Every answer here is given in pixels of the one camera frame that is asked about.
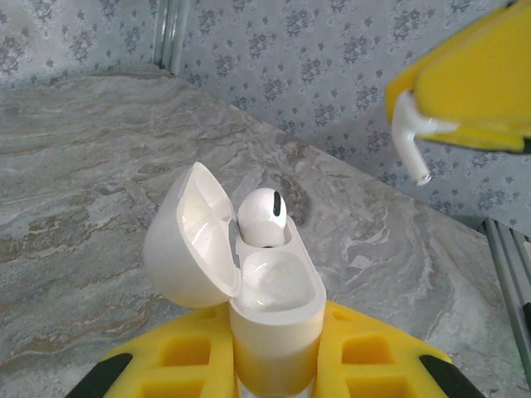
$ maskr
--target white case lid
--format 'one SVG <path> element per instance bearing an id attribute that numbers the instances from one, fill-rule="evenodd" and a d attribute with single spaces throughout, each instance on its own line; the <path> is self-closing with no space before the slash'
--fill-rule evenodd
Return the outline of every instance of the white case lid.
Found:
<path id="1" fill-rule="evenodd" d="M 144 264 L 154 287 L 189 308 L 241 292 L 234 209 L 217 179 L 194 163 L 171 186 L 148 229 Z"/>

